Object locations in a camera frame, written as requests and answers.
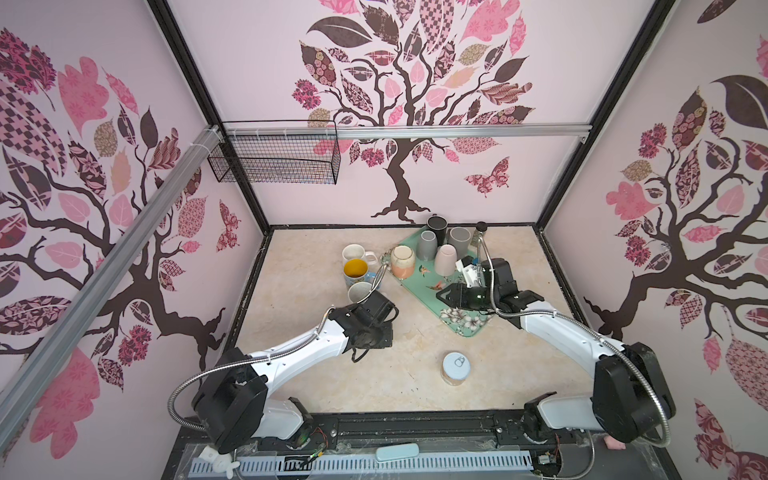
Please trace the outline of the green floral tray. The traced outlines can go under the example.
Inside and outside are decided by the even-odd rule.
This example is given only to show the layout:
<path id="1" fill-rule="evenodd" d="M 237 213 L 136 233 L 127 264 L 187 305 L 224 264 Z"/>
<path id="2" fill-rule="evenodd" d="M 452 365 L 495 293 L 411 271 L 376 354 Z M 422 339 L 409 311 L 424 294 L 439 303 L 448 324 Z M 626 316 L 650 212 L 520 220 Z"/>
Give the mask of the green floral tray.
<path id="1" fill-rule="evenodd" d="M 445 326 L 471 338 L 493 316 L 488 263 L 472 245 L 475 232 L 441 222 L 425 226 L 390 250 L 390 268 Z"/>

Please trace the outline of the cream speckled mug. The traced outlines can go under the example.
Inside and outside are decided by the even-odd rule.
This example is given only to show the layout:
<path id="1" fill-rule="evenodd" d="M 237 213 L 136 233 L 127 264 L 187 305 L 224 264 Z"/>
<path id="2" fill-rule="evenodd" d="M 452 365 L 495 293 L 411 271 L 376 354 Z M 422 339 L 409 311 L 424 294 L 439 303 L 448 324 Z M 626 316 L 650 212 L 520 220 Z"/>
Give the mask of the cream speckled mug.
<path id="1" fill-rule="evenodd" d="M 373 285 L 370 282 L 361 281 L 354 283 L 347 291 L 347 297 L 350 303 L 359 303 L 363 301 L 371 292 Z"/>

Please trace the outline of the pink mug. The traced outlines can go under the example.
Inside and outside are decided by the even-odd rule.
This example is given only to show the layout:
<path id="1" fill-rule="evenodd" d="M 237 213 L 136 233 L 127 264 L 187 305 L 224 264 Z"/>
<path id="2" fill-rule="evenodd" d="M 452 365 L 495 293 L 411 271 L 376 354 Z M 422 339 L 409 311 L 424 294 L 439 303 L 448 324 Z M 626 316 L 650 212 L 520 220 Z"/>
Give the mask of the pink mug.
<path id="1" fill-rule="evenodd" d="M 434 258 L 434 272 L 442 277 L 451 276 L 456 270 L 457 251 L 453 245 L 439 247 Z"/>

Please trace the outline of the orange cream scalloped mug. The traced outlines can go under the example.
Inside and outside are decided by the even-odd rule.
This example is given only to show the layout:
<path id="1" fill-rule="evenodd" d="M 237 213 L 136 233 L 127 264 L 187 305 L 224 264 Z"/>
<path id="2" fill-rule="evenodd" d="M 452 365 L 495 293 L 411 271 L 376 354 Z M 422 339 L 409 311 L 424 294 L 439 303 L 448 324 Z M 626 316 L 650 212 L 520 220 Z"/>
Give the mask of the orange cream scalloped mug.
<path id="1" fill-rule="evenodd" d="M 393 275 L 400 280 L 405 280 L 414 273 L 415 252 L 407 245 L 398 245 L 391 251 L 390 263 Z"/>

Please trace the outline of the white ribbed-bottom mug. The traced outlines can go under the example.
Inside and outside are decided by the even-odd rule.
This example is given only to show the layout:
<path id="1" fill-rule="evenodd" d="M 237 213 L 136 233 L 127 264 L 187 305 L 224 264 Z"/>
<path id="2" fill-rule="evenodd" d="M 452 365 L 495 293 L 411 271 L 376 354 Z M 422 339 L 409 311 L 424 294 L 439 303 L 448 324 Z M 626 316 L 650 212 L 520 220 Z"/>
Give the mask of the white ribbed-bottom mug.
<path id="1" fill-rule="evenodd" d="M 346 245 L 342 249 L 341 255 L 344 262 L 356 259 L 363 260 L 368 265 L 376 265 L 379 262 L 377 255 L 373 251 L 367 250 L 360 244 Z"/>

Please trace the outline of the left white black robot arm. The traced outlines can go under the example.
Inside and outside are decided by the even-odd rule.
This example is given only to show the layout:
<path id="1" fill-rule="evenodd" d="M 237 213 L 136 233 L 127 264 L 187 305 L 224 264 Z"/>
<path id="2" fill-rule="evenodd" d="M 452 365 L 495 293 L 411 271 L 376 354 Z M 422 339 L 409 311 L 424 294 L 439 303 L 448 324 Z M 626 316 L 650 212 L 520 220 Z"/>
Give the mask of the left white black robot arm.
<path id="1" fill-rule="evenodd" d="M 361 302 L 331 307 L 319 324 L 264 351 L 234 348 L 201 378 L 192 408 L 213 447 L 229 454 L 253 437 L 289 440 L 309 423 L 297 400 L 271 396 L 304 371 L 347 352 L 357 363 L 367 352 L 393 343 L 395 304 L 378 291 Z"/>

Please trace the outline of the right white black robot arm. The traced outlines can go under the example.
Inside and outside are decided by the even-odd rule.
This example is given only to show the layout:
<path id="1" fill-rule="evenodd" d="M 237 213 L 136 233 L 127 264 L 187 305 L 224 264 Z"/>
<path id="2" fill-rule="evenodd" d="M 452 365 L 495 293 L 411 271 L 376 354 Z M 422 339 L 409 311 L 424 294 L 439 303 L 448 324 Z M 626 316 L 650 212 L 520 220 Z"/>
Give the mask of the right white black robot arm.
<path id="1" fill-rule="evenodd" d="M 527 402 L 523 424 L 531 441 L 543 442 L 554 431 L 568 429 L 604 432 L 622 443 L 670 444 L 676 407 L 650 347 L 607 337 L 557 311 L 541 295 L 519 289 L 503 259 L 459 265 L 465 280 L 438 290 L 438 300 L 454 310 L 509 321 L 557 348 L 592 380 L 587 394 L 550 392 Z"/>

